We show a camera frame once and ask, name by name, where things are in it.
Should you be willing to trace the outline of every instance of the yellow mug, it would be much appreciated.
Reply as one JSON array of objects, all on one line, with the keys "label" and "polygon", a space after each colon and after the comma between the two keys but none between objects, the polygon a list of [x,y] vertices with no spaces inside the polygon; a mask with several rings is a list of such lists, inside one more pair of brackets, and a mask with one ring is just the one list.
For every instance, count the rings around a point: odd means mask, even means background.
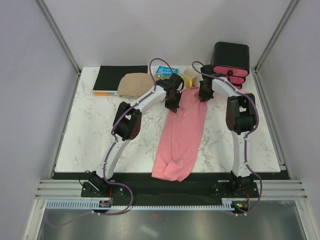
[{"label": "yellow mug", "polygon": [[186,88],[191,88],[195,85],[198,73],[193,68],[188,68],[183,72],[183,81]]}]

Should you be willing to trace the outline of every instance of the pink cloth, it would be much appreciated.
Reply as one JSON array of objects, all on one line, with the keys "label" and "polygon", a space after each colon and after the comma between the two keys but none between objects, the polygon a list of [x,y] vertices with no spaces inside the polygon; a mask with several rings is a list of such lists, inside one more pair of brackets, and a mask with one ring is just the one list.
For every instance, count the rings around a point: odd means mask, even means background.
[{"label": "pink cloth", "polygon": [[207,114],[207,102],[200,102],[198,95],[198,87],[184,89],[177,113],[168,112],[152,177],[182,181],[191,173]]}]

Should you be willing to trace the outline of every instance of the black book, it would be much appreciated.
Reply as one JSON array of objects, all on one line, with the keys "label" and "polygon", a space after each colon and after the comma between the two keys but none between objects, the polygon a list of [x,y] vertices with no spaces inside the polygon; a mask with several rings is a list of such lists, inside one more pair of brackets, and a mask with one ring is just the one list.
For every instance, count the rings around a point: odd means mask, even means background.
[{"label": "black book", "polygon": [[116,95],[119,83],[126,74],[147,72],[147,65],[101,66],[92,91],[95,95],[99,95],[99,93]]}]

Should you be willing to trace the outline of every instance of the white wall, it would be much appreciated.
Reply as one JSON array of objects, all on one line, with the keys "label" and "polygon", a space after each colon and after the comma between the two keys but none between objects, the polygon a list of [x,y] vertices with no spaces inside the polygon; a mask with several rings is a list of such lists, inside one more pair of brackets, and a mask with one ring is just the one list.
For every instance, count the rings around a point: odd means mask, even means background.
[{"label": "white wall", "polygon": [[77,75],[34,0],[0,1],[0,239],[19,240]]},{"label": "white wall", "polygon": [[300,1],[261,69],[287,155],[320,223],[320,1]]},{"label": "white wall", "polygon": [[45,0],[80,67],[209,63],[218,41],[254,66],[290,0]]}]

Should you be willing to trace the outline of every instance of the white marble surface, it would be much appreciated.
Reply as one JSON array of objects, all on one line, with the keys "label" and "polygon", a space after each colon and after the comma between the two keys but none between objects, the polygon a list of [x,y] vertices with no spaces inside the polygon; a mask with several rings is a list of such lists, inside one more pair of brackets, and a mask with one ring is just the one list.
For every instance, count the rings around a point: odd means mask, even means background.
[{"label": "white marble surface", "polygon": [[[191,66],[172,66],[179,73]],[[66,132],[60,149],[56,172],[84,172],[95,170],[101,162],[110,141],[112,123],[119,104],[132,98],[94,96],[92,89],[99,67],[84,67],[76,91]],[[268,131],[264,113],[250,74],[243,89],[253,93],[259,111],[260,125],[252,134],[251,167],[257,172],[279,172],[279,164]],[[233,140],[226,126],[227,103],[214,93],[208,102],[204,131],[198,156],[192,172],[229,172],[233,165]],[[115,172],[142,173],[152,171],[159,139],[168,110],[158,103],[142,116],[141,131],[124,150]]]}]

